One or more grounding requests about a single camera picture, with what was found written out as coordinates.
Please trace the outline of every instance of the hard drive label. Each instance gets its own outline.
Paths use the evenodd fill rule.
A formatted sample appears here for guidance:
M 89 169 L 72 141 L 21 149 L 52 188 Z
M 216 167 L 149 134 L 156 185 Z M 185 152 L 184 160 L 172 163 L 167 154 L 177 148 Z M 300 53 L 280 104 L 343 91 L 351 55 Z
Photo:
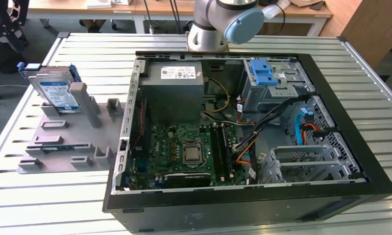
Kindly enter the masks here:
M 40 82 L 40 85 L 47 97 L 57 109 L 79 109 L 77 101 L 68 91 L 69 87 L 65 82 Z

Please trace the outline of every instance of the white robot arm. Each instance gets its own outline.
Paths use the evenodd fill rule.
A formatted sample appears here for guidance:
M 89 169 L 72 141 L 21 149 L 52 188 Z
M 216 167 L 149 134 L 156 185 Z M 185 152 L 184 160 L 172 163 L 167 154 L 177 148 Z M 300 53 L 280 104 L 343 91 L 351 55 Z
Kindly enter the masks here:
M 195 21 L 188 35 L 192 51 L 225 51 L 228 41 L 248 42 L 261 29 L 259 0 L 196 0 Z

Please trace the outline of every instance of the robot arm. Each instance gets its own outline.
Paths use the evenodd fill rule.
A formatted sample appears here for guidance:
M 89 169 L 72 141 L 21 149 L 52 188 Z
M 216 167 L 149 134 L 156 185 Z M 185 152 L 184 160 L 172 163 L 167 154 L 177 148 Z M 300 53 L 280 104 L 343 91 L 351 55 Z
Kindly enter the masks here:
M 20 26 L 25 25 L 28 6 L 29 0 L 13 0 L 13 9 L 8 14 L 8 0 L 0 0 L 0 42 L 9 43 L 17 52 L 24 50 L 19 37 L 23 35 Z
M 248 42 L 261 29 L 264 15 L 259 0 L 197 0 L 188 35 L 193 51 L 225 51 L 227 41 Z

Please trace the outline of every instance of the wooden table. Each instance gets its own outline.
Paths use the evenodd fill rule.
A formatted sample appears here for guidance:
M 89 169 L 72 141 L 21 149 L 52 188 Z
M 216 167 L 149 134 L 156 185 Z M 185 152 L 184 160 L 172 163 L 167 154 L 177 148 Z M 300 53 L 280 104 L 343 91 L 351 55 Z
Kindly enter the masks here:
M 177 1 L 180 20 L 193 20 L 193 2 Z M 169 0 L 147 0 L 152 20 L 173 20 Z M 324 6 L 320 11 L 309 7 L 297 7 L 293 4 L 285 9 L 287 23 L 312 24 L 307 36 L 317 36 L 325 21 L 332 17 L 332 12 Z M 112 19 L 133 20 L 136 33 L 145 33 L 144 21 L 148 20 L 147 9 L 143 0 L 133 0 L 131 5 L 112 5 L 112 8 L 87 9 L 85 0 L 31 0 L 28 18 L 41 19 L 48 26 L 48 19 Z M 283 14 L 264 22 L 281 23 Z
M 169 0 L 147 0 L 147 3 L 152 20 L 175 20 Z M 177 9 L 181 21 L 193 20 L 193 1 L 177 1 Z M 309 9 L 309 6 L 297 7 L 291 4 L 284 11 L 287 16 L 285 23 L 312 24 L 307 36 L 319 36 L 327 19 L 332 18 L 332 12 L 325 6 L 323 6 L 320 11 L 316 11 Z M 136 32 L 144 33 L 144 20 L 148 20 L 144 0 L 135 0 L 133 20 Z M 279 14 L 269 20 L 264 19 L 264 22 L 281 23 L 283 14 Z
M 85 0 L 31 0 L 29 19 L 41 19 L 47 27 L 49 19 L 133 20 L 135 3 L 113 4 L 111 8 L 87 9 Z

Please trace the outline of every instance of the green motherboard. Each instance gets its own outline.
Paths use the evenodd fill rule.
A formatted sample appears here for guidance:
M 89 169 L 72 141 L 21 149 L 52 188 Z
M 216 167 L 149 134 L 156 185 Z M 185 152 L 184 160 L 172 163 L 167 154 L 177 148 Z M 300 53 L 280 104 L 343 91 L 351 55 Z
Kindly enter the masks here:
M 223 161 L 220 162 L 217 141 L 211 137 L 212 131 L 221 130 L 219 139 L 224 140 L 227 149 L 221 148 Z M 161 188 L 157 178 L 171 173 L 209 174 L 209 186 L 227 186 L 244 184 L 243 169 L 235 169 L 232 163 L 231 147 L 237 143 L 235 126 L 232 125 L 156 125 L 152 126 L 149 157 L 137 161 L 141 171 L 148 176 L 141 177 L 140 185 L 144 188 Z M 217 175 L 216 167 L 223 168 L 224 177 Z

